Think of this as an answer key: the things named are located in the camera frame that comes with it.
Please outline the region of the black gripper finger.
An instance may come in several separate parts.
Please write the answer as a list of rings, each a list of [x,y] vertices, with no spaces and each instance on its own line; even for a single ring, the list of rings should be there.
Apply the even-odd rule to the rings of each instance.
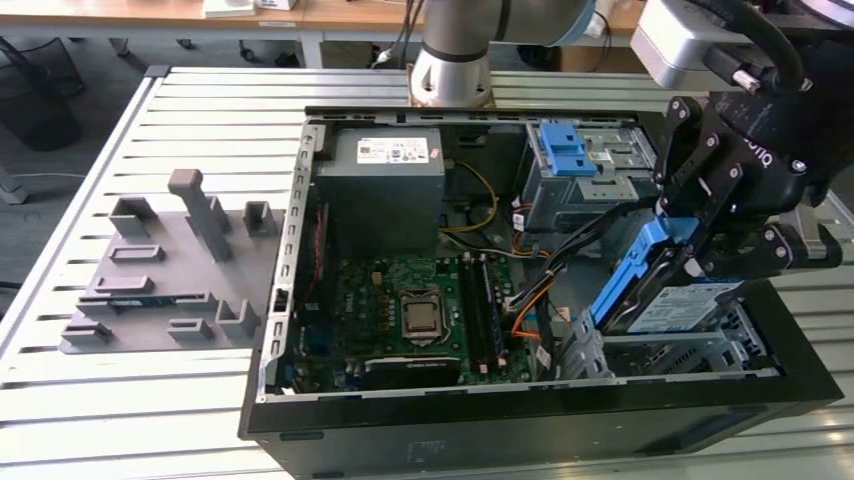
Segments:
[[[770,278],[805,258],[805,243],[793,227],[766,224],[735,245],[724,238],[695,257],[708,278]]]
[[[658,209],[663,216],[696,219],[698,232],[711,230],[742,176],[727,173],[731,139],[712,106],[692,97],[670,99],[654,167]]]

